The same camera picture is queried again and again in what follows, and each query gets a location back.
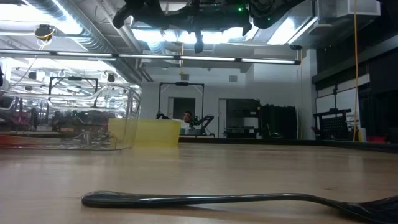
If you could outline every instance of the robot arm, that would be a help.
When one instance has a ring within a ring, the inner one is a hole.
[[[156,114],[156,119],[170,119],[168,116],[164,115],[162,112]]]
[[[203,124],[204,122],[206,122],[206,123],[201,127],[201,131],[204,133],[206,127],[207,127],[207,126],[210,124],[210,122],[213,121],[213,120],[214,120],[214,116],[213,116],[213,115],[207,115],[207,116],[205,116],[204,118],[202,118],[202,119],[200,119],[200,120],[198,120],[198,118],[195,117],[195,119],[193,119],[193,120],[190,122],[189,125],[190,125],[191,127],[192,127],[192,126],[199,126],[199,125]]]

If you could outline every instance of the clear plastic container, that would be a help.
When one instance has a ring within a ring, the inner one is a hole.
[[[122,85],[106,85],[90,96],[2,91],[0,148],[129,148],[140,102],[140,94]]]

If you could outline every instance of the white wall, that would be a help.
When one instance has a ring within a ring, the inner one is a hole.
[[[212,114],[215,120],[209,124],[208,129],[217,133],[217,116],[219,99],[259,99],[262,105],[273,104],[276,106],[296,106],[303,109],[305,117],[303,125],[305,138],[313,139],[312,114],[315,113],[315,87],[311,84],[311,75],[316,73],[310,66],[310,60],[304,59],[303,85],[308,90],[303,91],[304,102],[301,105],[301,79],[300,66],[296,65],[263,65],[255,64],[246,73],[237,69],[207,69],[184,68],[184,73],[190,74],[190,83],[205,84],[204,115]],[[157,82],[179,82],[178,68],[161,70],[148,68],[147,70]],[[237,75],[238,83],[229,83],[229,75]],[[157,113],[159,97],[158,83],[142,84],[141,118],[154,119]],[[197,116],[201,113],[201,94],[191,86],[170,85],[161,98],[160,110],[167,112],[169,97],[196,98]]]

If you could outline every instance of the yellow container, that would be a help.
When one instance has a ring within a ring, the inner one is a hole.
[[[135,146],[176,147],[181,123],[173,120],[139,119]]]
[[[109,119],[108,130],[114,149],[133,146],[176,147],[181,123],[158,119]]]
[[[125,149],[134,145],[137,121],[138,119],[109,119],[108,131],[113,149]]]

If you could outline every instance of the ceiling light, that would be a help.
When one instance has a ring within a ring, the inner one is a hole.
[[[253,26],[249,32],[247,32],[244,41],[252,40],[254,36],[257,34],[259,28],[256,26]]]
[[[61,71],[58,72],[58,77],[65,77],[67,74],[65,73],[65,71],[62,69]]]
[[[112,57],[112,54],[84,53],[84,52],[57,52],[60,56],[84,56],[84,57]]]
[[[284,65],[294,65],[297,62],[293,60],[274,60],[274,59],[256,59],[256,58],[242,58],[242,62],[246,63],[274,63]]]
[[[285,44],[295,34],[294,21],[290,17],[278,27],[274,35],[268,40],[267,44]]]
[[[223,36],[225,36],[229,40],[229,39],[241,38],[242,33],[243,33],[242,27],[233,27],[224,31]]]
[[[291,44],[295,42],[301,35],[304,34],[306,30],[308,30],[316,21],[318,21],[318,17],[315,16],[303,29],[301,29],[298,33],[296,33],[287,43]]]
[[[94,60],[94,61],[99,61],[99,60],[102,60],[102,61],[107,61],[107,62],[114,62],[114,61],[116,61],[116,58],[92,58],[92,57],[89,57],[89,58],[87,58],[88,60]]]
[[[234,61],[235,61],[235,58],[181,56],[181,60],[210,60],[210,61],[219,61],[219,62],[234,62]]]
[[[229,38],[226,35],[223,35],[222,32],[202,32],[202,41],[204,44],[222,44],[227,43]],[[186,44],[194,44],[197,42],[197,38],[195,34],[192,32],[188,34],[188,32],[182,32],[178,41],[186,43]]]
[[[0,21],[46,23],[52,19],[52,16],[36,10],[33,6],[1,4]]]
[[[3,54],[50,55],[50,52],[39,51],[39,50],[8,50],[8,49],[0,49],[0,53],[3,53]]]
[[[161,42],[161,41],[168,41],[168,42],[175,42],[177,41],[177,36],[175,32],[172,30],[140,30],[140,29],[133,29],[132,33],[134,34],[135,38],[140,41],[144,42]]]
[[[62,11],[63,16],[66,17],[65,22],[58,22],[56,25],[57,28],[66,34],[81,34],[83,32],[83,28],[72,18],[69,12],[57,0],[52,1]]]
[[[35,80],[37,78],[37,73],[36,72],[29,72],[27,75],[28,78]]]
[[[173,55],[139,55],[139,54],[120,54],[121,58],[142,58],[142,59],[174,59]]]

